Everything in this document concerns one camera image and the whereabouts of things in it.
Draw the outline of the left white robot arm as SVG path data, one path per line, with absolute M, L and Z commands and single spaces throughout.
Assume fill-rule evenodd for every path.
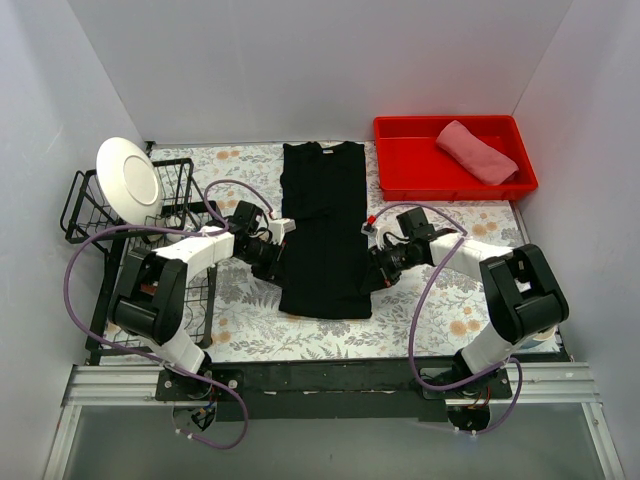
M 188 334 L 183 311 L 191 281 L 231 258 L 251 266 L 257 278 L 280 285 L 279 263 L 286 236 L 296 228 L 288 218 L 260 226 L 264 211 L 242 201 L 232 215 L 212 220 L 168 246 L 136 248 L 125 257 L 109 307 L 109 320 L 138 337 L 165 364 L 180 372 L 178 387 L 193 400 L 213 386 L 208 354 Z

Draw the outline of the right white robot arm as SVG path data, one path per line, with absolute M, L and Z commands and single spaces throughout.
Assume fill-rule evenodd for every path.
M 377 229 L 377 215 L 362 225 L 363 234 L 376 243 L 368 251 L 361 291 L 369 294 L 390 288 L 403 272 L 422 265 L 434 269 L 429 286 L 444 269 L 481 282 L 488 324 L 455 354 L 449 370 L 433 380 L 414 375 L 427 391 L 456 390 L 464 397 L 475 397 L 486 389 L 489 376 L 512 361 L 524 343 L 568 319 L 568 302 L 538 246 L 508 248 L 476 241 L 457 221 L 447 228 L 435 228 L 427 219 L 430 208 L 426 204 L 406 202 L 403 206 L 404 212 L 396 218 L 402 232 L 396 242 Z

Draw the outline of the black t shirt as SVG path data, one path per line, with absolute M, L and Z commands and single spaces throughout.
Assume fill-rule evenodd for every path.
M 283 146 L 282 216 L 295 221 L 286 235 L 284 286 L 279 310 L 296 316 L 368 319 L 371 299 L 360 287 L 367 272 L 368 241 L 364 146 Z

